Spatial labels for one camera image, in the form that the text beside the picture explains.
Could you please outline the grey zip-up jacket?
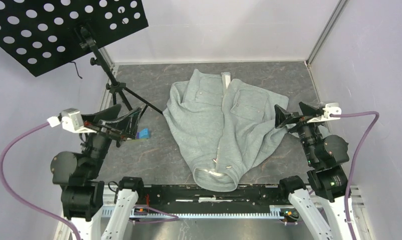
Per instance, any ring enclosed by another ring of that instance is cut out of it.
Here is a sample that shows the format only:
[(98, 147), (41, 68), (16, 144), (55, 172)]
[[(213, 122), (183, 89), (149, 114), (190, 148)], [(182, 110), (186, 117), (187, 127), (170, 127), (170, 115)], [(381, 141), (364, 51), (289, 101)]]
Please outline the grey zip-up jacket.
[(171, 85), (163, 112), (195, 183), (214, 192), (234, 191), (288, 132), (275, 127), (274, 111), (287, 108), (288, 97), (229, 75), (194, 70)]

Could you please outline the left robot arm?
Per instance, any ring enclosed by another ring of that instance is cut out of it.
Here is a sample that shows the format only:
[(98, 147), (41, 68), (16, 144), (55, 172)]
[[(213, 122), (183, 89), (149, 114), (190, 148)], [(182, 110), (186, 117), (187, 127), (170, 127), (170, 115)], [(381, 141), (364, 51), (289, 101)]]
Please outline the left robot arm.
[(146, 197), (141, 178), (122, 178), (115, 191), (110, 220), (105, 230), (101, 230), (105, 183), (98, 180), (99, 172), (112, 142), (120, 146), (124, 141), (136, 139), (142, 113), (139, 107), (126, 114), (120, 111), (120, 104), (93, 114), (69, 108), (48, 120), (51, 126), (60, 125), (82, 140), (80, 153), (60, 152), (50, 166), (52, 181), (62, 190), (63, 215), (71, 222), (76, 240), (123, 239), (133, 207)]

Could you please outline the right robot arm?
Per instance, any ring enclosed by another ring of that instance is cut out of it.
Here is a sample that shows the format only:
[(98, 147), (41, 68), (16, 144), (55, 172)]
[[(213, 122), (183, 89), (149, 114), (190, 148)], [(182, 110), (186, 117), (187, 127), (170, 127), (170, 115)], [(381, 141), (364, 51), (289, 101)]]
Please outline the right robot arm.
[(311, 195), (297, 175), (281, 179), (278, 199), (292, 204), (316, 240), (359, 240), (358, 227), (352, 209), (351, 191), (342, 164), (349, 161), (347, 142), (337, 136), (323, 137), (319, 126), (338, 120), (342, 113), (338, 103), (314, 107), (299, 103), (302, 113), (290, 113), (274, 106), (275, 127), (290, 125), (289, 133), (297, 133), (312, 169), (307, 172), (308, 182), (320, 202), (324, 214), (317, 209)]

